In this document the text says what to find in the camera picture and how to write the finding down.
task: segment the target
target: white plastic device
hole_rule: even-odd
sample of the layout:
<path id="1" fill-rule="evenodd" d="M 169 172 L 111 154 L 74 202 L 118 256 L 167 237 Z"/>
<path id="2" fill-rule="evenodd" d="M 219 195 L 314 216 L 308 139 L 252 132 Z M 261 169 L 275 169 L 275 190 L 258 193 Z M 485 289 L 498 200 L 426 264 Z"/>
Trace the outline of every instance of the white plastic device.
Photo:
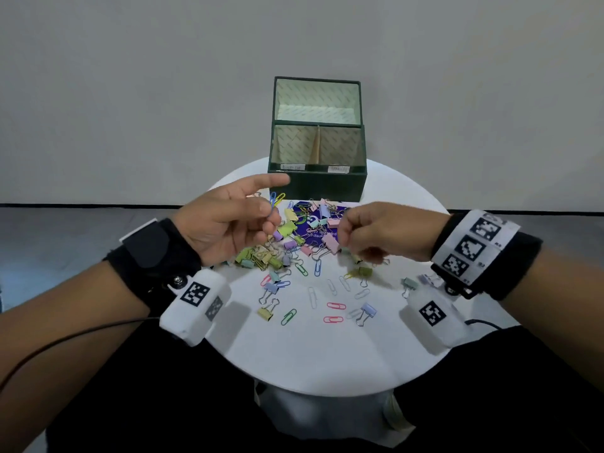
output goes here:
<path id="1" fill-rule="evenodd" d="M 176 298 L 159 318 L 159 326 L 194 347 L 204 339 L 216 315 L 230 300 L 231 288 L 225 277 L 211 269 L 187 276 L 184 288 L 169 288 Z"/>
<path id="2" fill-rule="evenodd" d="M 431 284 L 421 284 L 411 291 L 407 303 L 419 321 L 447 348 L 458 345 L 470 332 L 450 297 Z"/>

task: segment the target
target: white wrist strap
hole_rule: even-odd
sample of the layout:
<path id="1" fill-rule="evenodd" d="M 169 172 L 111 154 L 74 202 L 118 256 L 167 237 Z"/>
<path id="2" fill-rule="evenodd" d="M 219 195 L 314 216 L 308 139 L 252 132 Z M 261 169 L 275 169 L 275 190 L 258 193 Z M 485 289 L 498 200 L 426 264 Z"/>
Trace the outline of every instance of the white wrist strap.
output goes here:
<path id="1" fill-rule="evenodd" d="M 472 210 L 436 251 L 432 262 L 470 286 L 499 256 L 520 226 L 483 210 Z"/>

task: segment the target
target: wristband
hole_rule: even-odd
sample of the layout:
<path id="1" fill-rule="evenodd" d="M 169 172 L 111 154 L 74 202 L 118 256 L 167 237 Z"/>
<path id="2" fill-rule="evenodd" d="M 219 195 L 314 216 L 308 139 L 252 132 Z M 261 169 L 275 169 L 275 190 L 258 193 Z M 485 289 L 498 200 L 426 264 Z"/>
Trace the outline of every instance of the wristband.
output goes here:
<path id="1" fill-rule="evenodd" d="M 150 221 L 123 237 L 122 246 L 107 260 L 128 289 L 160 316 L 174 300 L 168 288 L 184 287 L 187 275 L 201 270 L 199 254 L 187 243 L 170 219 Z"/>
<path id="2" fill-rule="evenodd" d="M 434 244 L 432 268 L 450 294 L 486 292 L 501 301 L 522 280 L 543 241 L 481 210 L 455 214 Z"/>

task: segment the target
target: white wall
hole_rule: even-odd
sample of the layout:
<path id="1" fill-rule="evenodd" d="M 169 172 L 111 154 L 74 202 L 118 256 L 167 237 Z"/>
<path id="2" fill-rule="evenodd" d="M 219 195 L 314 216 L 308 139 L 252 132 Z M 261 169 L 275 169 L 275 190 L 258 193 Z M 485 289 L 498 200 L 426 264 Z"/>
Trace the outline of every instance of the white wall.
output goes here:
<path id="1" fill-rule="evenodd" d="M 2 0 L 0 202 L 182 204 L 268 155 L 275 75 L 359 79 L 448 208 L 604 211 L 604 0 Z"/>

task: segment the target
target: label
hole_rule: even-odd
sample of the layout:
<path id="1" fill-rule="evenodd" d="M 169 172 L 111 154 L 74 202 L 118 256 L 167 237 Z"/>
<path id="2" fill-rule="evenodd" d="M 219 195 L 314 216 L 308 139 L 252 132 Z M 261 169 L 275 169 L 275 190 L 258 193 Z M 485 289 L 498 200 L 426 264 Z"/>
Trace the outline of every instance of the label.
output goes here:
<path id="1" fill-rule="evenodd" d="M 350 173 L 349 165 L 330 165 L 327 168 L 328 173 Z"/>
<path id="2" fill-rule="evenodd" d="M 305 170 L 305 164 L 281 164 L 281 170 Z"/>

